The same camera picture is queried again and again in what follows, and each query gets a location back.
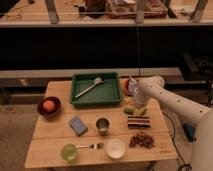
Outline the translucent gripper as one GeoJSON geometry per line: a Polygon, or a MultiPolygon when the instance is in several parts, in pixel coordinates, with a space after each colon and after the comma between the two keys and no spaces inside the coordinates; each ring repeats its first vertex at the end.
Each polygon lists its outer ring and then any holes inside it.
{"type": "Polygon", "coordinates": [[[146,103],[142,102],[140,99],[133,99],[133,105],[127,105],[128,108],[128,113],[129,114],[134,114],[135,112],[135,107],[137,109],[143,109],[143,111],[140,113],[140,116],[144,116],[147,113],[147,108],[145,108],[147,106],[146,103]]]}

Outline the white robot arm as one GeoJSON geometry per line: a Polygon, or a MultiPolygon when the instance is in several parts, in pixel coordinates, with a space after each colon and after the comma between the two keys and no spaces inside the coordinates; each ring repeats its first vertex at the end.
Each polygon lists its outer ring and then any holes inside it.
{"type": "Polygon", "coordinates": [[[213,171],[213,109],[172,93],[164,85],[161,76],[129,78],[129,89],[138,107],[155,98],[195,128],[191,171],[213,171]]]}

